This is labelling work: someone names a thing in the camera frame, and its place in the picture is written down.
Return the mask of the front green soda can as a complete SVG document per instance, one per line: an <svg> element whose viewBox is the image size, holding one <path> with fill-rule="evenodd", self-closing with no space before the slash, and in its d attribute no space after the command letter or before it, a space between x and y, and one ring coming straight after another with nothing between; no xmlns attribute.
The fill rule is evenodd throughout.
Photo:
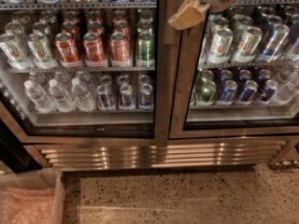
<svg viewBox="0 0 299 224"><path fill-rule="evenodd" d="M154 34L149 31L141 32L137 39L136 62L138 66L151 66L155 61Z"/></svg>

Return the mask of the middle red bull can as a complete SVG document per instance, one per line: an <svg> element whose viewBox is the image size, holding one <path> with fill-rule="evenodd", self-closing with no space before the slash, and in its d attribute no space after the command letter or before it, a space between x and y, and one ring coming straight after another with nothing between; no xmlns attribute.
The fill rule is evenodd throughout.
<svg viewBox="0 0 299 224"><path fill-rule="evenodd" d="M129 84L124 84L120 87L119 107L123 110L133 110L135 108L133 88Z"/></svg>

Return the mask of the right door left 7up can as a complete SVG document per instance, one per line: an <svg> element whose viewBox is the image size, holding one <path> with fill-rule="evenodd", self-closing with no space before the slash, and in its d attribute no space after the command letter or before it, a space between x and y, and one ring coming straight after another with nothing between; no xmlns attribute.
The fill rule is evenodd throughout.
<svg viewBox="0 0 299 224"><path fill-rule="evenodd" d="M207 62L220 64L229 58L229 50L233 42L233 32L229 28L223 28L214 35L207 55Z"/></svg>

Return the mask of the red bull can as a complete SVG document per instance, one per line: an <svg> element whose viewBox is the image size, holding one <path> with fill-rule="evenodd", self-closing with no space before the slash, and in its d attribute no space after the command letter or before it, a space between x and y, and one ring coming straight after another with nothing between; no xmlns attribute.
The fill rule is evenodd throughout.
<svg viewBox="0 0 299 224"><path fill-rule="evenodd" d="M108 85L99 85L97 91L97 106L100 110L109 111L115 109L114 94L109 90Z"/></svg>
<svg viewBox="0 0 299 224"><path fill-rule="evenodd" d="M140 86L139 107L145 110L150 110L153 108L152 86L150 84L142 84Z"/></svg>
<svg viewBox="0 0 299 224"><path fill-rule="evenodd" d="M133 88L129 84L124 84L120 87L119 107L123 110L133 110L135 108Z"/></svg>

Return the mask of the fridge glass door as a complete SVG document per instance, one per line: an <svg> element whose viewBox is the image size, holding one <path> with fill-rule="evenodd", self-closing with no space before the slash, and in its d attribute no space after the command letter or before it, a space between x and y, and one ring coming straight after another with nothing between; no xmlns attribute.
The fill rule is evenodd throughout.
<svg viewBox="0 0 299 224"><path fill-rule="evenodd" d="M1 0L1 33L14 34L29 52L30 66L15 69L1 49L1 119L23 142L33 145L88 144L110 141L131 141L149 145L161 143L166 138L165 111L169 107L167 74L169 46L165 41L169 9L177 0ZM136 62L137 39L141 32L154 34L155 61L151 66L138 66ZM98 33L107 54L107 67L90 67L86 64L83 36ZM131 47L132 65L113 67L111 64L110 37L114 32L127 35ZM28 36L43 34L55 53L57 67L38 68L28 46ZM55 45L55 36L69 33L76 42L82 66L64 67ZM84 82L95 102L95 109L84 112L72 92L72 79ZM76 109L43 114L24 91L24 82L38 83L53 101L49 81L56 79L68 90ZM133 88L135 108L119 107L121 85ZM152 86L153 108L139 107L139 90L142 84ZM108 85L114 94L115 109L100 110L97 106L97 87Z"/></svg>
<svg viewBox="0 0 299 224"><path fill-rule="evenodd" d="M275 24L285 24L290 32L283 42L281 54L272 62L258 60L260 49ZM262 30L263 36L248 63L232 63L237 42L250 26ZM233 42L229 58L220 64L208 63L207 55L217 31L229 28ZM262 85L268 79L278 89L298 76L298 0L238 0L223 11L209 9L203 22L180 34L177 76L170 136L178 138L221 138L241 136L296 135L299 127L298 94L285 105L273 96L269 104L258 102ZM211 105L196 104L196 87L213 81L216 86ZM227 80L237 83L231 105L219 105L218 95ZM238 95L247 80L258 84L250 103L239 103Z"/></svg>

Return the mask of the steel fridge bottom grille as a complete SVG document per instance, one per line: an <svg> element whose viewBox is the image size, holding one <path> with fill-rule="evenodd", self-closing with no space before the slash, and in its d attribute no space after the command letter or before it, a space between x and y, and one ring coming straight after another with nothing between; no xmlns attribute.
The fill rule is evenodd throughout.
<svg viewBox="0 0 299 224"><path fill-rule="evenodd" d="M27 145L43 168L63 172L255 165L272 167L286 160L298 144L296 135L241 136L177 140L164 145Z"/></svg>

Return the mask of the left red bull can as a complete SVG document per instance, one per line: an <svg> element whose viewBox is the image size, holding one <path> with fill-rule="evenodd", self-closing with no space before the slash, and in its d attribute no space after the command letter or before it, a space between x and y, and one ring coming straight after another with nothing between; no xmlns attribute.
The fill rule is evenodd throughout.
<svg viewBox="0 0 299 224"><path fill-rule="evenodd" d="M109 111L115 109L114 94L109 90L108 85L99 85L97 91L97 106L100 110Z"/></svg>

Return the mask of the front left 7up can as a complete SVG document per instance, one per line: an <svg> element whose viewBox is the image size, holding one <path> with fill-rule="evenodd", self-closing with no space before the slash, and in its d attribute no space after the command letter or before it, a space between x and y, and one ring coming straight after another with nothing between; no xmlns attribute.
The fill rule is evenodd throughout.
<svg viewBox="0 0 299 224"><path fill-rule="evenodd" d="M13 68L23 70L30 66L29 52L14 34L0 35L0 48Z"/></svg>

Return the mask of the front left coca-cola can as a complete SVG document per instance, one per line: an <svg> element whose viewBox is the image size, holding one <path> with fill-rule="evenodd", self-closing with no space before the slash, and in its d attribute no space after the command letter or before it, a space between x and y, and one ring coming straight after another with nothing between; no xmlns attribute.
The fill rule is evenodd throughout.
<svg viewBox="0 0 299 224"><path fill-rule="evenodd" d="M82 66L76 42L71 34L57 34L55 36L55 45L60 55L60 61L64 67L78 68Z"/></svg>

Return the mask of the door 7up can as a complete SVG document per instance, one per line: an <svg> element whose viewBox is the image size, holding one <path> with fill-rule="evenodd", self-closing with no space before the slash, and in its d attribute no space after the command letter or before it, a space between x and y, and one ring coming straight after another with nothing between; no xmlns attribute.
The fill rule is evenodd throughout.
<svg viewBox="0 0 299 224"><path fill-rule="evenodd" d="M233 32L229 28L223 28L214 35L207 55L207 62L220 64L229 58L229 50L233 42Z"/></svg>
<svg viewBox="0 0 299 224"><path fill-rule="evenodd" d="M231 57L232 63L248 63L254 59L255 50L262 40L263 32L260 28L250 26L237 42L235 52Z"/></svg>

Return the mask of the left blue can lower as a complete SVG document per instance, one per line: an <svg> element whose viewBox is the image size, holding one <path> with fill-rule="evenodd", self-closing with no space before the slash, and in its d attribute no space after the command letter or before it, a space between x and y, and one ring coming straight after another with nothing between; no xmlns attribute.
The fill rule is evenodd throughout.
<svg viewBox="0 0 299 224"><path fill-rule="evenodd" d="M219 105L231 105L234 101L237 91L237 83L233 80L227 80L222 86L218 95L217 102Z"/></svg>

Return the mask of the right door water bottle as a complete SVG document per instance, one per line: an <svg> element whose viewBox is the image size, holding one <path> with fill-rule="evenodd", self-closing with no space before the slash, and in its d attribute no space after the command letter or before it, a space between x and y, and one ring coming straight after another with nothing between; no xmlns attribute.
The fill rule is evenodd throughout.
<svg viewBox="0 0 299 224"><path fill-rule="evenodd" d="M280 87L274 101L279 105L285 105L299 93L299 76L293 77L289 82Z"/></svg>

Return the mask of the right red bull can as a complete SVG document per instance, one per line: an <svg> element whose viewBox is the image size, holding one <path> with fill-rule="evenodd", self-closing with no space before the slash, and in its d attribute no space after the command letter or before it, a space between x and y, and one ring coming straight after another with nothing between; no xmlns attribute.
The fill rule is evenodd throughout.
<svg viewBox="0 0 299 224"><path fill-rule="evenodd" d="M139 107L145 110L150 110L153 108L152 86L150 84L142 84L140 86Z"/></svg>

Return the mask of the middle water bottle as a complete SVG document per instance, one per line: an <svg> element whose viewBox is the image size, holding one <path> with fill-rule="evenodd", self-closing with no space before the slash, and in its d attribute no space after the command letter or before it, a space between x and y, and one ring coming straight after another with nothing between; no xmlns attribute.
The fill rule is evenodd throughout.
<svg viewBox="0 0 299 224"><path fill-rule="evenodd" d="M60 112L71 112L76 109L75 101L61 82L51 79L49 81L49 91Z"/></svg>

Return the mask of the coca-cola can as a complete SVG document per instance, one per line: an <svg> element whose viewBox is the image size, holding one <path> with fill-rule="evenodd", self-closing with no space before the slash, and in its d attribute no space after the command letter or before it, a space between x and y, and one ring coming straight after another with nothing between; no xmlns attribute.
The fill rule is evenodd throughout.
<svg viewBox="0 0 299 224"><path fill-rule="evenodd" d="M86 64L90 67L107 67L107 54L101 36L89 32L83 36L83 47L86 52Z"/></svg>
<svg viewBox="0 0 299 224"><path fill-rule="evenodd" d="M60 61L64 67L78 68L82 66L76 42L71 34L57 34L55 36L55 45L60 55Z"/></svg>

